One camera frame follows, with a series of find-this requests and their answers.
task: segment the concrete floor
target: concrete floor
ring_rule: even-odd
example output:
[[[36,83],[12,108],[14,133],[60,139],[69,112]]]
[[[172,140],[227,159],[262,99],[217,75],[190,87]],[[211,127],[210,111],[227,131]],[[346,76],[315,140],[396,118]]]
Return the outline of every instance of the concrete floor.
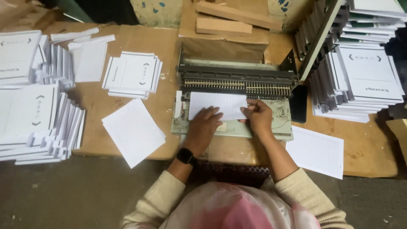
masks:
[[[81,156],[44,165],[1,162],[0,228],[118,228],[166,166],[144,160],[131,170],[122,158]],[[337,179],[309,176],[340,204]]]

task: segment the table surface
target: table surface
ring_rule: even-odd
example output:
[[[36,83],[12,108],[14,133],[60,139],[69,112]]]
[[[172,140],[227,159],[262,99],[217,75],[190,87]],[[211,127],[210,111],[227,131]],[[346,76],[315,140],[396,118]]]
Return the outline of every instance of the table surface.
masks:
[[[56,22],[44,34],[79,32],[100,27],[97,36],[116,35],[116,41],[109,42],[106,59],[119,57],[122,51],[155,53],[163,62],[162,74],[156,94],[150,94],[143,101],[157,125],[166,135],[166,142],[153,152],[148,159],[172,159],[179,147],[180,137],[171,134],[172,109],[175,92],[179,89],[175,66],[178,63],[179,44],[177,29],[156,29],[143,26],[97,25],[72,22]],[[294,37],[287,34],[271,34],[270,46],[265,51],[265,62],[280,64],[288,52],[294,48]],[[75,154],[95,156],[121,156],[116,145],[104,129],[101,119],[113,113],[130,98],[112,97],[102,89],[101,82],[77,83],[69,91],[81,108],[86,109],[85,128],[82,146]],[[292,125],[344,139],[344,175],[365,177],[390,177],[398,172],[396,159],[387,136],[374,121],[376,114],[370,115],[370,122],[356,123],[312,115],[311,100],[308,97],[307,122]],[[256,139],[215,136],[206,152],[208,160],[221,163],[266,166],[267,158]]]

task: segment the beige sweater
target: beige sweater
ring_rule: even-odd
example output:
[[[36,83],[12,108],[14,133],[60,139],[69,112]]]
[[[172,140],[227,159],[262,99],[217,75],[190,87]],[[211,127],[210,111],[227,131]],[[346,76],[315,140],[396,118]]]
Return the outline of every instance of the beige sweater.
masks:
[[[137,222],[159,227],[175,207],[184,188],[185,185],[181,181],[164,171],[144,197],[137,202],[136,210],[125,216],[123,226]],[[302,169],[276,184],[271,178],[267,179],[262,190],[276,192],[290,206],[299,203],[308,208],[316,216],[322,229],[353,229],[345,221],[345,212],[336,209]]]

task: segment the smartwatch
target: smartwatch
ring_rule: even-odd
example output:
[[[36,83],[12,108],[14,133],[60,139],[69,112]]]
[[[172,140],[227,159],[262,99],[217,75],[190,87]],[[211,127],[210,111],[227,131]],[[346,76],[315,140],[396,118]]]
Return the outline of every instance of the smartwatch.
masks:
[[[177,159],[184,164],[191,164],[196,166],[198,159],[194,157],[194,154],[187,148],[181,148],[177,153]]]

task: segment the binding machine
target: binding machine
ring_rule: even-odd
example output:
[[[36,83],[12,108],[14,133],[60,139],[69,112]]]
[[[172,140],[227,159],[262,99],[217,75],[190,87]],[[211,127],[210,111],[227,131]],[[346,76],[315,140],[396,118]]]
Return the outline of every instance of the binding machine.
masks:
[[[241,94],[263,100],[273,110],[272,130],[276,138],[284,141],[293,139],[288,98],[299,83],[293,50],[280,65],[275,66],[184,59],[181,47],[176,70],[182,91],[182,108],[180,114],[174,113],[171,125],[173,133],[186,134],[188,131],[190,93],[213,92]],[[251,130],[237,120],[223,121],[215,135],[252,137]]]

